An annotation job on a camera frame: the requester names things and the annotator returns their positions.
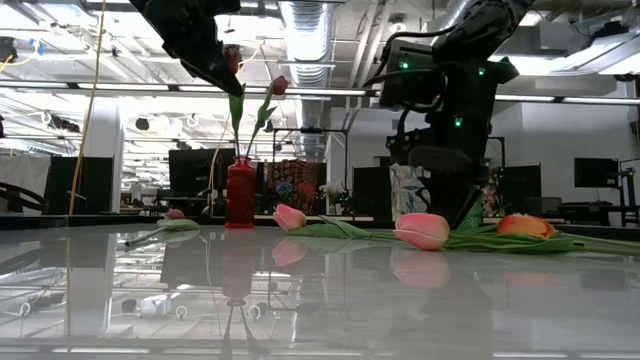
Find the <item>red vase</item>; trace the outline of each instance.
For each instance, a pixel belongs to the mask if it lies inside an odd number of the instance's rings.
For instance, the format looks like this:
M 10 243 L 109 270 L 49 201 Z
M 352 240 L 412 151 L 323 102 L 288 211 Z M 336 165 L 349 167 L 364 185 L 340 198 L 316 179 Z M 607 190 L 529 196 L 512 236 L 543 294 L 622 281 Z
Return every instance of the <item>red vase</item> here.
M 231 229 L 253 228 L 256 211 L 256 169 L 250 158 L 236 156 L 236 163 L 227 172 L 227 222 Z

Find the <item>ventilation duct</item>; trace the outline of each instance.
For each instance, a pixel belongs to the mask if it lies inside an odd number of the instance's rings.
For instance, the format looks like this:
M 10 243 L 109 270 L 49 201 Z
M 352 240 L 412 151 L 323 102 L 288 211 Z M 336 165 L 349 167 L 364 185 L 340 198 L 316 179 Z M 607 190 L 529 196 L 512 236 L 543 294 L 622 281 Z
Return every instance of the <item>ventilation duct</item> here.
M 314 2 L 281 2 L 286 24 L 287 58 L 291 61 L 325 62 L 331 47 L 331 24 L 334 5 Z M 293 82 L 298 87 L 323 88 L 329 85 L 329 68 L 318 65 L 292 65 Z M 324 102 L 297 100 L 298 127 L 327 128 L 328 110 Z M 302 156 L 308 161 L 324 156 L 322 137 L 300 135 Z

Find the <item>vase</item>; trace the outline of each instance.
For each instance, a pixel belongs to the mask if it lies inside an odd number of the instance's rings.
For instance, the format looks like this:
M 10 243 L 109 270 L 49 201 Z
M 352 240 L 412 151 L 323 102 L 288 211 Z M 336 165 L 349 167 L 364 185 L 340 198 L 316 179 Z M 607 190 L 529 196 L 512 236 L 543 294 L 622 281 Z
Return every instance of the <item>vase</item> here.
M 231 229 L 253 228 L 256 211 L 256 169 L 249 165 L 250 158 L 236 156 L 235 164 L 227 172 L 227 220 Z

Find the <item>reflective surface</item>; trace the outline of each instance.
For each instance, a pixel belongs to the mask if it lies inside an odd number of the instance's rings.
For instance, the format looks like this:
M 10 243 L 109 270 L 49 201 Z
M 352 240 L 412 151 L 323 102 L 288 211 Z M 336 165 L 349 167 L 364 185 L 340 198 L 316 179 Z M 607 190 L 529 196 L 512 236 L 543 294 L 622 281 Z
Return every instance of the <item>reflective surface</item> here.
M 640 359 L 637 259 L 154 228 L 0 232 L 0 358 Z

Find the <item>ceiling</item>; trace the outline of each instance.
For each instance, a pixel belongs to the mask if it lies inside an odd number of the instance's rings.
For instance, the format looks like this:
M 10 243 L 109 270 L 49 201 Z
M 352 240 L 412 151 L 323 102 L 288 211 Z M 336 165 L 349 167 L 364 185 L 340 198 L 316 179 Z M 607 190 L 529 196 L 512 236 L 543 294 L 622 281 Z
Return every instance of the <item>ceiling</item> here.
M 367 20 L 365 16 L 370 6 L 369 1 L 348 0 L 332 5 L 334 16 L 330 63 L 333 67 L 329 87 L 347 86 L 358 47 L 359 29 L 362 29 Z M 419 31 L 425 24 L 445 14 L 446 3 L 446 0 L 394 0 L 389 6 L 392 15 L 403 18 L 402 22 L 408 31 Z M 626 11 L 629 3 L 622 0 L 541 0 L 536 2 L 535 11 L 527 15 L 522 25 L 536 25 L 542 16 L 545 16 L 545 21 L 558 23 L 566 23 L 571 18 L 595 18 L 602 14 Z M 242 4 L 242 15 L 216 17 L 219 38 L 225 43 L 239 44 L 243 59 L 247 61 L 238 74 L 240 82 L 249 86 L 266 86 L 274 77 L 285 75 L 290 78 L 289 68 L 283 64 L 287 59 L 284 40 L 286 29 L 282 20 L 277 17 L 277 4 L 267 2 L 266 15 L 262 16 L 247 16 L 255 10 L 254 6 L 251 2 L 243 1 Z M 0 73 L 0 81 L 91 83 L 95 75 L 94 49 L 100 6 L 97 0 L 0 0 L 0 36 L 16 39 L 19 60 L 31 58 L 31 61 L 22 66 L 7 67 Z M 383 41 L 392 33 L 389 23 L 374 22 L 374 25 L 376 28 L 382 26 Z M 167 55 L 159 35 L 127 1 L 107 0 L 102 54 L 99 77 L 101 83 L 204 84 L 202 80 L 192 78 L 176 60 Z M 611 77 L 575 78 L 556 78 L 541 82 L 538 77 L 523 76 L 501 91 L 533 94 L 545 91 L 548 93 L 548 89 L 555 88 L 561 94 L 604 95 L 613 83 Z M 134 114 L 127 124 L 126 137 L 157 139 L 156 142 L 126 142 L 125 170 L 131 174 L 140 173 L 136 167 L 148 166 L 150 163 L 158 166 L 158 173 L 166 172 L 167 164 L 163 158 L 169 149 L 175 148 L 172 139 L 176 136 L 190 141 L 194 147 L 211 147 L 215 146 L 212 139 L 231 138 L 230 133 L 224 132 L 228 116 L 225 98 L 170 97 L 158 94 L 121 96 L 120 99 Z M 271 117 L 274 127 L 299 126 L 296 112 L 299 100 L 290 97 L 277 101 L 278 110 Z M 326 100 L 320 97 L 315 101 Z M 247 100 L 240 129 L 241 138 L 250 137 L 255 123 L 254 114 L 260 104 L 259 99 Z M 40 150 L 72 155 L 80 145 L 79 134 L 48 126 L 50 118 L 47 114 L 59 116 L 82 128 L 87 106 L 86 95 L 2 91 L 0 114 L 6 119 L 4 127 L 7 135 L 55 135 L 66 136 L 67 139 L 3 140 L 0 141 L 0 147 L 8 148 L 9 153 Z M 140 131 L 136 128 L 135 120 L 140 117 L 149 119 L 150 130 Z M 356 120 L 352 131 L 355 134 L 376 136 L 388 131 L 389 127 L 390 124 L 364 125 Z M 301 140 L 298 135 L 282 132 L 278 134 L 278 139 L 285 135 L 292 143 L 285 143 L 278 158 L 299 156 Z M 255 155 L 266 157 L 271 154 L 272 134 L 261 132 L 257 141 L 259 144 L 253 149 Z M 134 161 L 140 159 L 146 161 L 142 164 Z M 153 175 L 150 180 L 159 179 L 159 176 Z

